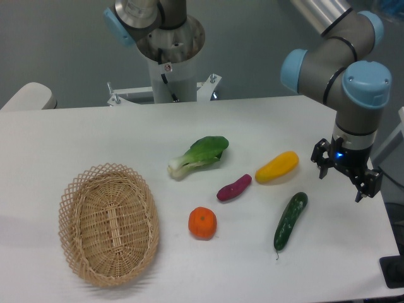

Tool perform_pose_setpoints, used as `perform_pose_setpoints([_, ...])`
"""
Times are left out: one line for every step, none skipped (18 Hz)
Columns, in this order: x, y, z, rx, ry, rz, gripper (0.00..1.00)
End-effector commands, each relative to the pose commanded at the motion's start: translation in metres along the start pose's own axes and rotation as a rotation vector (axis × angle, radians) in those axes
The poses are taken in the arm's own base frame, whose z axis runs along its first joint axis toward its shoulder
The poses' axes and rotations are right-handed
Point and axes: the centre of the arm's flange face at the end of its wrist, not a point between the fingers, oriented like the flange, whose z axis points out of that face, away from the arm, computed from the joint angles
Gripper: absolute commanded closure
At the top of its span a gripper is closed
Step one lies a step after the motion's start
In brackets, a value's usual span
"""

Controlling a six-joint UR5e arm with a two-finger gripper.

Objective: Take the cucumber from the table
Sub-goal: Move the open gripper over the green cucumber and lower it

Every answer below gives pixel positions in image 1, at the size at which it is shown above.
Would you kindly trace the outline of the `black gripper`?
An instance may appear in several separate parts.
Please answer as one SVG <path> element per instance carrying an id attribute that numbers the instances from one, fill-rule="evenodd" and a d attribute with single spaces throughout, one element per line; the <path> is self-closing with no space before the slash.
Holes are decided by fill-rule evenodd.
<path id="1" fill-rule="evenodd" d="M 319 169 L 319 178 L 323 179 L 328 169 L 334 168 L 350 177 L 357 189 L 355 202 L 358 203 L 362 198 L 375 197 L 381 189 L 383 173 L 380 169 L 367 167 L 374 137 L 375 134 L 333 134 L 331 143 L 326 139 L 318 141 L 314 145 L 311 162 Z"/>

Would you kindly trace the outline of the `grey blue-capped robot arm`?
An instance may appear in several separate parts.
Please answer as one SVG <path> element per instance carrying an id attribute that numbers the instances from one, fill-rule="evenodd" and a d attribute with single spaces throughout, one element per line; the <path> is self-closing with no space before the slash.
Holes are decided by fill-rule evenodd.
<path id="1" fill-rule="evenodd" d="M 294 1 L 294 6 L 324 42 L 313 52 L 293 50 L 280 81 L 336 112 L 331 140 L 318 142 L 311 160 L 321 177 L 334 168 L 357 188 L 357 199 L 371 198 L 382 175 L 367 163 L 392 79 L 385 66 L 365 56 L 382 40 L 383 23 L 369 11 L 355 12 L 346 1 Z M 188 15 L 185 1 L 115 1 L 103 16 L 116 39 L 137 46 L 148 61 L 155 103 L 210 101 L 220 78 L 196 82 L 194 59 L 205 31 Z"/>

